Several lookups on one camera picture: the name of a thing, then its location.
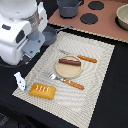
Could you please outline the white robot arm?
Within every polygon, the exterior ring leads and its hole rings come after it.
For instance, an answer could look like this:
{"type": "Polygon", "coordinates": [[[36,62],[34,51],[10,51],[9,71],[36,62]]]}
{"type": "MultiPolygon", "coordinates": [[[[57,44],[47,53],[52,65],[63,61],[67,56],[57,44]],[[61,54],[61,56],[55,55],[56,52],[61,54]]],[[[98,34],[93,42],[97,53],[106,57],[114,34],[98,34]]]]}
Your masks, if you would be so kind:
{"type": "Polygon", "coordinates": [[[27,56],[33,58],[45,42],[47,26],[43,3],[36,0],[0,0],[0,57],[17,65],[27,56]]]}

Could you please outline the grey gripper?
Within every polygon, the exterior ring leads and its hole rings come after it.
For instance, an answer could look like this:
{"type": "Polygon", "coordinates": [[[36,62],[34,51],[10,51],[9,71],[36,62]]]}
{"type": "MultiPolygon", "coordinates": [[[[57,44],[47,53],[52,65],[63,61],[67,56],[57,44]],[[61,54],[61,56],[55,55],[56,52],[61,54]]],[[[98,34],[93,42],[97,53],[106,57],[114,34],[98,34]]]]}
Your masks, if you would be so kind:
{"type": "Polygon", "coordinates": [[[37,52],[40,51],[40,48],[45,42],[45,36],[40,31],[35,31],[32,34],[27,36],[27,43],[23,46],[23,62],[27,64],[37,52]]]}

